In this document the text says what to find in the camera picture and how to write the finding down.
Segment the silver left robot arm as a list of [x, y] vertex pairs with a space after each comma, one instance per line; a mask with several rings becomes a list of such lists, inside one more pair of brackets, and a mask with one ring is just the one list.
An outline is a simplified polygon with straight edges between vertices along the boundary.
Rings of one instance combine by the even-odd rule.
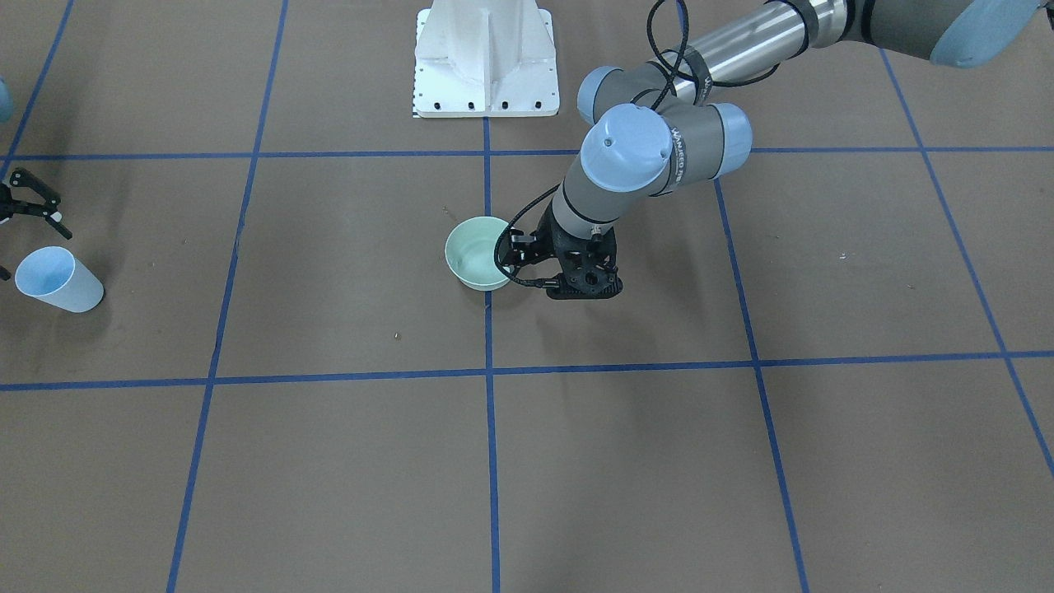
[[601, 67], [577, 88], [588, 133], [568, 172], [534, 200], [534, 231], [501, 230], [487, 262], [553, 299], [620, 292], [616, 222], [636, 203], [741, 169], [753, 147], [731, 91], [766, 86], [779, 67], [842, 42], [952, 68], [989, 63], [1050, 1], [767, 1], [699, 38], [675, 3], [680, 36], [635, 68]]

